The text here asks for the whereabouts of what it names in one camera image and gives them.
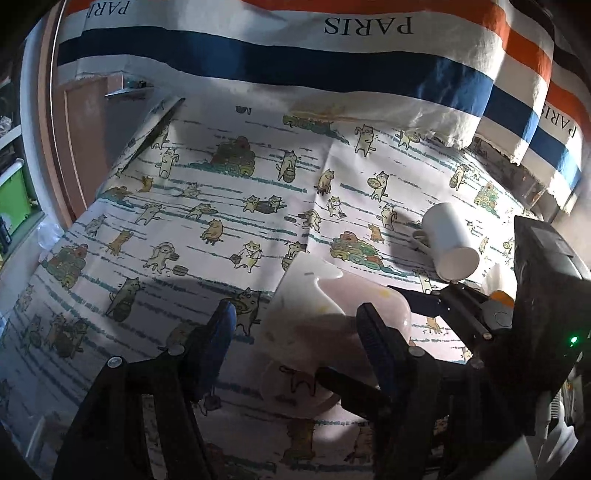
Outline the cream and pink drip mug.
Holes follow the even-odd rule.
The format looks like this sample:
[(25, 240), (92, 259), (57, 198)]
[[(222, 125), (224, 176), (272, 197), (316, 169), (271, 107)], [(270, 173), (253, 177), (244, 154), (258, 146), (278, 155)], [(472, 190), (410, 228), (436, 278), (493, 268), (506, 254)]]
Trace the cream and pink drip mug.
[(363, 303), (373, 304), (388, 327), (410, 339), (412, 313), (401, 293), (314, 254), (297, 253), (267, 306), (256, 339), (270, 361), (260, 377), (267, 407), (297, 418), (331, 409), (338, 396), (315, 381), (315, 371), (324, 366), (378, 385), (356, 332), (356, 311)]

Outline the beige cup orange inside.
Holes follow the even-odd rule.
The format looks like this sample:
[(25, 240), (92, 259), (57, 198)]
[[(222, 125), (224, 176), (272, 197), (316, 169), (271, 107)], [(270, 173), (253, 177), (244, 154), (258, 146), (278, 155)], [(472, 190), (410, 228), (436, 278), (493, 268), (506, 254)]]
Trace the beige cup orange inside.
[(503, 305), (513, 308), (515, 300), (503, 290), (495, 290), (489, 294), (489, 299), (502, 303)]

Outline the white mug lying down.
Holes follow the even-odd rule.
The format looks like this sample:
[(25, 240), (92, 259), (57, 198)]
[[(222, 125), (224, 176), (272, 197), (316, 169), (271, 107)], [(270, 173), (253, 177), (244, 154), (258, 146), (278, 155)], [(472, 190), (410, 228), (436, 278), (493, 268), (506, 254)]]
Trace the white mug lying down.
[(412, 233), (413, 244), (430, 256), (438, 276), (447, 282), (470, 277), (479, 267), (480, 254), (459, 212), (450, 203), (432, 206), (421, 228)]

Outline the striped Paris blanket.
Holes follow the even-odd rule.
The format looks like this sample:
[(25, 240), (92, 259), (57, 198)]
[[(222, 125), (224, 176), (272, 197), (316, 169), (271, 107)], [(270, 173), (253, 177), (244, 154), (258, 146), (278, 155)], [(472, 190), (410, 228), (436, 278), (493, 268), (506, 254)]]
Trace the striped Paris blanket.
[(58, 77), (125, 73), (325, 123), (482, 139), (563, 211), (590, 156), (590, 79), (535, 1), (71, 1)]

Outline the shelf with coloured boxes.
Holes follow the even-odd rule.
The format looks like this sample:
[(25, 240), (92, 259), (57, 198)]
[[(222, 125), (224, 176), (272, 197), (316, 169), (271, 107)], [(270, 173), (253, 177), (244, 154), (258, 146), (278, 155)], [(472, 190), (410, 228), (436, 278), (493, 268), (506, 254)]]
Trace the shelf with coloured boxes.
[(6, 62), (1, 68), (1, 264), (44, 216), (29, 172), (24, 133), (18, 67)]

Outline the cat pattern bed sheet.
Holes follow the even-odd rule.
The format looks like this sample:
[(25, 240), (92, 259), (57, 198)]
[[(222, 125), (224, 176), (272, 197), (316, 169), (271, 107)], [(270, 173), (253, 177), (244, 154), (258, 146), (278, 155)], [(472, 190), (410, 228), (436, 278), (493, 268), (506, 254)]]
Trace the cat pattern bed sheet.
[(302, 251), (370, 280), (439, 286), (412, 234), (452, 203), (481, 255), (474, 280), (511, 264), (520, 202), (477, 155), (384, 127), (311, 121), (222, 102), (166, 101), (96, 200), (21, 285), (1, 336), (1, 423), (49, 477), (92, 381), (115, 355), (180, 346), (217, 303), (238, 329), (197, 419), (228, 479), (368, 479), (370, 429), (332, 407), (297, 415), (264, 399), (300, 377), (259, 355), (263, 316)]

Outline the brown wooden door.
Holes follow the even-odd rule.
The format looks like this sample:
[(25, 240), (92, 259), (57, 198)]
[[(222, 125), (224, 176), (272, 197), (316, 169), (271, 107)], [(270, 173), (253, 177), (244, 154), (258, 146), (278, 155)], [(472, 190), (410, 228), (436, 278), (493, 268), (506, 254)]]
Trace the brown wooden door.
[(125, 88), (121, 73), (91, 75), (58, 82), (58, 33), (67, 1), (55, 2), (27, 41), (31, 67), (32, 120), (36, 122), (41, 185), (36, 188), (42, 210), (62, 226), (70, 226), (90, 204), (117, 155), (131, 139), (157, 90), (143, 100), (107, 99)]

